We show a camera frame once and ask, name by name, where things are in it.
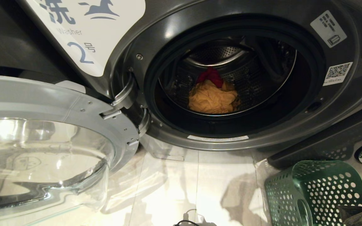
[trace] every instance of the label sticker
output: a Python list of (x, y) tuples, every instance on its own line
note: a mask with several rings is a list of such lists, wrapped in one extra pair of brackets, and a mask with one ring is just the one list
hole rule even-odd
[(318, 33), (329, 48), (332, 48), (347, 38), (346, 33), (329, 10), (326, 10), (326, 12), (316, 18), (311, 23), (311, 27)]
[(103, 75), (115, 46), (145, 13), (145, 0), (26, 0), (85, 73)]
[(328, 73), (326, 73), (325, 81), (323, 82), (323, 86), (342, 83), (349, 73), (352, 65), (353, 62), (329, 67)]
[(238, 141), (238, 140), (247, 140), (247, 139), (249, 139), (249, 137), (241, 136), (241, 137), (232, 137), (232, 138), (207, 138), (207, 137), (197, 137), (194, 135), (189, 135), (188, 139), (207, 141), (207, 142), (230, 142), (230, 141)]

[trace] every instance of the cable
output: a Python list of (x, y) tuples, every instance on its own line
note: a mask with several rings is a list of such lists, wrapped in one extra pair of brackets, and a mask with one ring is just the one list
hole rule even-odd
[(180, 223), (181, 222), (188, 222), (188, 223), (192, 223), (193, 225), (195, 225), (195, 226), (199, 226), (198, 224), (196, 224), (196, 223), (194, 223), (194, 222), (192, 222), (192, 221), (190, 221), (190, 220), (181, 220), (180, 222), (178, 222), (177, 224), (176, 224), (176, 226), (180, 226)]

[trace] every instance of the green laundry basket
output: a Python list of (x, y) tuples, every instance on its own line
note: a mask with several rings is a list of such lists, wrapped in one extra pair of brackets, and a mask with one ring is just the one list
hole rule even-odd
[(273, 226), (343, 226), (338, 206), (362, 206), (362, 180), (341, 161), (301, 161), (265, 181)]

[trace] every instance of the clothing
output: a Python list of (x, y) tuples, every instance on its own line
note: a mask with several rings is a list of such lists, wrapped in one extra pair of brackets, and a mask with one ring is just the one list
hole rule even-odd
[(223, 79), (220, 77), (219, 72), (213, 67), (208, 67), (205, 72), (201, 73), (196, 83), (203, 83), (205, 80), (210, 80), (218, 88), (223, 86)]
[(362, 226), (361, 206), (338, 206), (343, 223), (346, 226)]
[(219, 89), (211, 80), (204, 80), (189, 92), (189, 108), (208, 114), (230, 113), (234, 111), (237, 95), (234, 86), (227, 82)]

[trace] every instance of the screw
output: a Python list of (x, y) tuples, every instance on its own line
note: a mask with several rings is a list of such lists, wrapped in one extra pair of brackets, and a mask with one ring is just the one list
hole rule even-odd
[(140, 54), (140, 53), (138, 53), (138, 54), (136, 55), (136, 58), (137, 58), (138, 60), (143, 60), (143, 55)]

